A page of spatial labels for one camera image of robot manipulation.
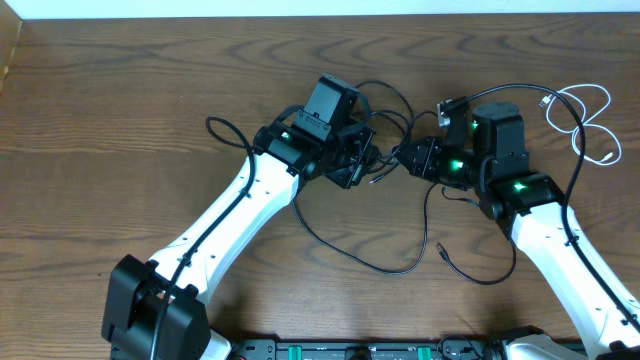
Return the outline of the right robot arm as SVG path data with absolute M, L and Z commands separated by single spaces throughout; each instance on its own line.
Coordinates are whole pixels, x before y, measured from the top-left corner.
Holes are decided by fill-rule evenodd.
M 447 133 L 398 147 L 413 176 L 475 192 L 485 216 L 541 272 L 576 328 L 576 352 L 544 331 L 524 327 L 485 348 L 488 359 L 636 359 L 639 302 L 581 229 L 568 196 L 550 176 L 529 168 L 524 120 L 516 105 L 438 108 Z

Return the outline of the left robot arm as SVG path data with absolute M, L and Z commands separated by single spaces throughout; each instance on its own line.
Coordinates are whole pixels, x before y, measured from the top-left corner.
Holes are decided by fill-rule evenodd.
M 357 185 L 379 151 L 360 90 L 322 75 L 308 102 L 286 108 L 239 147 L 246 160 L 227 189 L 176 240 L 147 261 L 113 269 L 101 335 L 131 359 L 226 359 L 232 344 L 206 308 L 259 230 L 311 180 Z

